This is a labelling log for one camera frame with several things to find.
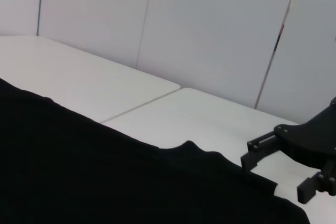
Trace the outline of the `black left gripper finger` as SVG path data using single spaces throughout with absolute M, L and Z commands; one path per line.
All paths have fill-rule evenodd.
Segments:
M 248 173 L 254 169 L 263 158 L 280 150 L 281 142 L 274 132 L 262 135 L 247 142 L 248 152 L 241 158 L 241 166 L 244 172 Z
M 297 187 L 298 201 L 308 203 L 316 195 L 316 191 L 336 195 L 336 159 L 327 161 L 320 172 L 308 177 Z

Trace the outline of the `black shirt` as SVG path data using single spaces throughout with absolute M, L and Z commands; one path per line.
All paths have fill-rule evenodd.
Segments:
M 310 224 L 221 153 L 163 149 L 0 79 L 0 224 Z

